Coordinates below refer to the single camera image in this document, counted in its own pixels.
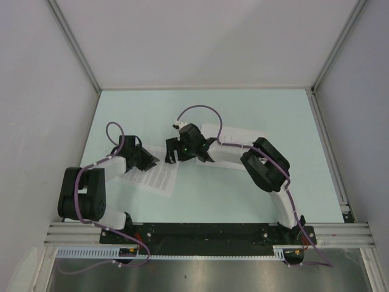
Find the white dense text sheet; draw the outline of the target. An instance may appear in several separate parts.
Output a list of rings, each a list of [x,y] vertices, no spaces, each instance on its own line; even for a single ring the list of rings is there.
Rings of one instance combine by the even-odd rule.
[[[114,181],[169,198],[176,185],[179,163],[169,164],[165,162],[166,149],[164,147],[146,145],[146,149],[159,159],[157,165],[147,171],[141,171],[134,167],[125,174],[116,177]]]

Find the white folder with clip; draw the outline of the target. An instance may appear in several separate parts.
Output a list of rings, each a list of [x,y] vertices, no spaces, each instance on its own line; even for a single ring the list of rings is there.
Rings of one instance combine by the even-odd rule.
[[[219,125],[213,125],[209,123],[203,123],[200,127],[201,133],[205,138],[216,137]],[[253,141],[259,137],[267,137],[267,133],[263,131],[247,130],[242,128],[234,128],[223,126],[221,131],[220,140],[222,142],[234,143],[234,144],[252,144]],[[237,169],[245,170],[242,164],[231,162],[201,162],[198,158],[195,160],[195,164],[199,166],[208,167],[220,167],[225,169]]]

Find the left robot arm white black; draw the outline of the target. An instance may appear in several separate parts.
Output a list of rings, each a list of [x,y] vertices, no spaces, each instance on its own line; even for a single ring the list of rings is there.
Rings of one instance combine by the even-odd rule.
[[[139,137],[120,136],[119,143],[101,162],[87,169],[68,167],[65,170],[58,215],[63,219],[101,224],[113,229],[112,234],[119,242],[130,242],[134,236],[131,216],[107,205],[106,184],[133,168],[149,171],[158,162],[159,159],[143,147]]]

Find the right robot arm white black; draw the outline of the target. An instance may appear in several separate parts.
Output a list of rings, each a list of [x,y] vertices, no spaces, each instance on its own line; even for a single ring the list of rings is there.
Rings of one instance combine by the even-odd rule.
[[[304,217],[297,210],[289,190],[291,178],[287,159],[264,137],[252,144],[223,142],[218,137],[205,138],[192,123],[176,122],[178,137],[167,139],[165,162],[174,164],[197,158],[201,162],[239,164],[252,181],[267,192],[278,215],[281,239],[294,244],[302,237]]]

